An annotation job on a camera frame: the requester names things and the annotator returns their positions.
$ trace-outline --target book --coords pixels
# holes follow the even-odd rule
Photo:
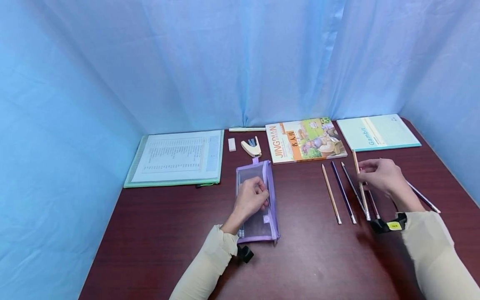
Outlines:
[[[358,152],[421,146],[397,114],[338,120],[337,124],[350,148]]]
[[[269,124],[265,128],[274,164],[347,156],[329,118]]]
[[[124,188],[220,183],[223,130],[142,137]]]

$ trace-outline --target left hand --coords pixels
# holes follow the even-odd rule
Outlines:
[[[254,213],[268,206],[269,193],[260,177],[245,180],[239,192],[233,212],[220,228],[225,233],[237,234],[241,225]]]

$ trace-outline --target black wrist strap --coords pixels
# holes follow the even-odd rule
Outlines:
[[[250,261],[250,259],[252,259],[253,257],[253,252],[250,250],[250,248],[248,248],[247,246],[245,247],[240,247],[239,245],[237,245],[237,256],[244,262],[244,263],[248,263]]]
[[[407,214],[397,213],[397,218],[390,222],[376,219],[369,222],[375,233],[387,233],[391,231],[404,230],[407,224]]]

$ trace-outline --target eraser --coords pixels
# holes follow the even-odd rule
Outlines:
[[[237,151],[237,148],[235,146],[235,138],[229,138],[228,139],[228,150],[230,152]]]

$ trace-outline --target hand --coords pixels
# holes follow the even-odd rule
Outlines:
[[[268,206],[269,193],[260,177],[245,180],[238,191],[233,212],[220,228],[225,233],[237,234],[249,217]]]
[[[409,187],[400,167],[391,159],[369,159],[359,162],[361,169],[358,180],[367,181],[383,191],[397,205],[401,212],[423,212],[417,195]]]

